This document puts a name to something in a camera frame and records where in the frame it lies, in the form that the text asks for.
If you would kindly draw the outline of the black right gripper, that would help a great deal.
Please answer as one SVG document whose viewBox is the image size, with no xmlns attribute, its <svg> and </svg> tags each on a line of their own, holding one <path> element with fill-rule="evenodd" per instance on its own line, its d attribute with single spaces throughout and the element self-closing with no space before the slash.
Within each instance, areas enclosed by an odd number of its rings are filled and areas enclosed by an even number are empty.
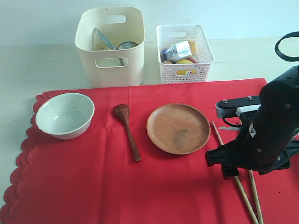
<svg viewBox="0 0 299 224">
<path fill-rule="evenodd" d="M 242 126 L 236 139 L 227 143 L 226 147 L 218 146 L 206 151 L 208 167 L 225 164 L 227 152 L 233 167 L 221 166 L 225 180 L 239 176 L 238 168 L 264 175 L 291 167 L 290 159 L 299 154 L 299 142 L 294 140 L 299 132 L 298 112 L 258 109 L 241 113 L 239 118 Z"/>
</svg>

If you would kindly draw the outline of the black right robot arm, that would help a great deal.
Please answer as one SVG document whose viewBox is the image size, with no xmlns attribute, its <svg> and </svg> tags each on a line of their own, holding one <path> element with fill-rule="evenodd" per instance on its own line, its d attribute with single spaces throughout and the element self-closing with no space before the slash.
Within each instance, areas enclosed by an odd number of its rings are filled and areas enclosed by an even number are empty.
<svg viewBox="0 0 299 224">
<path fill-rule="evenodd" d="M 222 100 L 216 103 L 218 118 L 238 117 L 236 139 L 207 151 L 208 167 L 221 165 L 225 179 L 238 169 L 260 175 L 288 169 L 290 158 L 299 153 L 299 68 L 293 66 L 260 91 L 259 96 Z"/>
</svg>

